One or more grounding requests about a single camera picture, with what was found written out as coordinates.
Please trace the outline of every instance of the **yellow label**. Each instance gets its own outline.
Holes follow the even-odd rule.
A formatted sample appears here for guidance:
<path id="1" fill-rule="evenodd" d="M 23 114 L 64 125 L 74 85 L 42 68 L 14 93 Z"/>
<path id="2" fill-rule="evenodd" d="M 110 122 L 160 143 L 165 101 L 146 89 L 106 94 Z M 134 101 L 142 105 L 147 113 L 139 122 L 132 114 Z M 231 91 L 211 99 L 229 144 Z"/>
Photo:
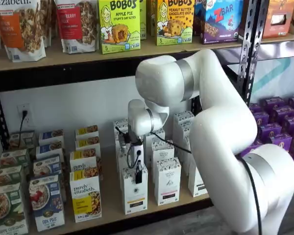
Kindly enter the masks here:
<path id="1" fill-rule="evenodd" d="M 93 211 L 92 198 L 87 196 L 84 198 L 73 199 L 74 214 L 90 213 Z"/>

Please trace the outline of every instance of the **granola bag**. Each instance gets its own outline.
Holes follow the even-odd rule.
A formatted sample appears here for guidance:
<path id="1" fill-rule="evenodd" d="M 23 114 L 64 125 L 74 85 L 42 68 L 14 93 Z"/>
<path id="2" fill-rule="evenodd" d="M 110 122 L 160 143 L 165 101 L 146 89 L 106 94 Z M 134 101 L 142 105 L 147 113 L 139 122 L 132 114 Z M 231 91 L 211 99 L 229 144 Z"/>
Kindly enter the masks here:
<path id="1" fill-rule="evenodd" d="M 39 16 L 40 0 L 0 0 L 0 35 L 13 62 L 46 56 Z"/>
<path id="2" fill-rule="evenodd" d="M 96 50 L 97 0 L 55 0 L 63 52 Z"/>

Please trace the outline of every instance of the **red label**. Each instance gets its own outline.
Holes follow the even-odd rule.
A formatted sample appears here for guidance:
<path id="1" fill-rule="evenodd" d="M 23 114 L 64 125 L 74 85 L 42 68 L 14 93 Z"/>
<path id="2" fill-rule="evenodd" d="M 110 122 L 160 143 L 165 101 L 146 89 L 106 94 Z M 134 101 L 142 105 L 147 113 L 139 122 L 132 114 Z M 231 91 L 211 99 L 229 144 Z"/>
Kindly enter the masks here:
<path id="1" fill-rule="evenodd" d="M 82 39 L 80 8 L 74 4 L 57 5 L 61 39 Z"/>

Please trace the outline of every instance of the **cartoon girl illustration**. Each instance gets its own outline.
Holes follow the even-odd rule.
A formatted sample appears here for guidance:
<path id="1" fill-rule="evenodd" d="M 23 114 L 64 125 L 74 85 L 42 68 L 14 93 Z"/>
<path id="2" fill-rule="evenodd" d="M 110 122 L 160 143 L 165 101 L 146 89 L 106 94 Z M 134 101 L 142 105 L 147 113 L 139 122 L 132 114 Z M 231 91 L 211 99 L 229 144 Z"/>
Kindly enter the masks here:
<path id="1" fill-rule="evenodd" d="M 101 23 L 103 27 L 101 28 L 101 35 L 103 40 L 109 40 L 112 38 L 112 22 L 111 22 L 111 11 L 108 6 L 104 6 L 100 13 Z"/>
<path id="2" fill-rule="evenodd" d="M 159 7 L 158 14 L 158 30 L 162 30 L 164 26 L 168 24 L 168 6 L 165 2 L 162 2 Z"/>

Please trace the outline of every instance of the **green box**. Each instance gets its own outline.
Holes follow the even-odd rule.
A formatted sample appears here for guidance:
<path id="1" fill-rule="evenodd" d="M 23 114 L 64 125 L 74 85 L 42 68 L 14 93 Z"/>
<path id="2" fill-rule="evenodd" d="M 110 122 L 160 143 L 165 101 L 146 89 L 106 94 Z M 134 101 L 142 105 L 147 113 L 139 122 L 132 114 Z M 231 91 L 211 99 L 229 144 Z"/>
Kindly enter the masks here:
<path id="1" fill-rule="evenodd" d="M 99 0 L 102 54 L 141 48 L 139 0 Z"/>

